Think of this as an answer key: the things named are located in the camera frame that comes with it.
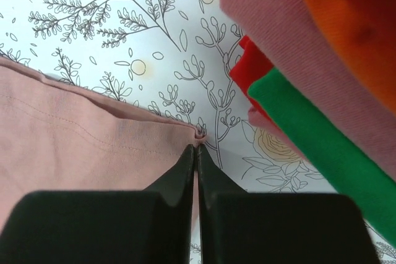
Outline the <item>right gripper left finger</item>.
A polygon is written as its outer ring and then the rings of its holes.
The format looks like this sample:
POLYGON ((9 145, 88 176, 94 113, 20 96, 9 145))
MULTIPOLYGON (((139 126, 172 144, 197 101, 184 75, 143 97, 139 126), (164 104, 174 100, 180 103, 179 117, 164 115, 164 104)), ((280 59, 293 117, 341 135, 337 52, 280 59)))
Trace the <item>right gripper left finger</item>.
POLYGON ((188 263, 195 149, 139 191, 35 191, 1 233, 2 263, 188 263))

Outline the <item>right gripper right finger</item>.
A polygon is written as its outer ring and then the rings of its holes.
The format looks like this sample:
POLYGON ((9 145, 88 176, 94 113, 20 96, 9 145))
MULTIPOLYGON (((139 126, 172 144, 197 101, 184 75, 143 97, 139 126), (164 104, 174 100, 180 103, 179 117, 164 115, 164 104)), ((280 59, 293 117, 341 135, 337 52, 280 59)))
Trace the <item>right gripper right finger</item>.
POLYGON ((197 148, 204 263, 378 263, 352 200, 339 194, 249 193, 197 148))

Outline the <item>dusty pink printed t-shirt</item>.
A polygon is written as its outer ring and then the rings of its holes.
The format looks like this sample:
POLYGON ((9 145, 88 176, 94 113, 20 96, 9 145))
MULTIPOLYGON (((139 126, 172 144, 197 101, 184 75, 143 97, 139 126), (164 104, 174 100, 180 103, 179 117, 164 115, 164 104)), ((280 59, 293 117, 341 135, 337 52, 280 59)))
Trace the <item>dusty pink printed t-shirt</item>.
POLYGON ((1 59, 1 222, 35 190, 142 190, 204 140, 189 124, 1 59))

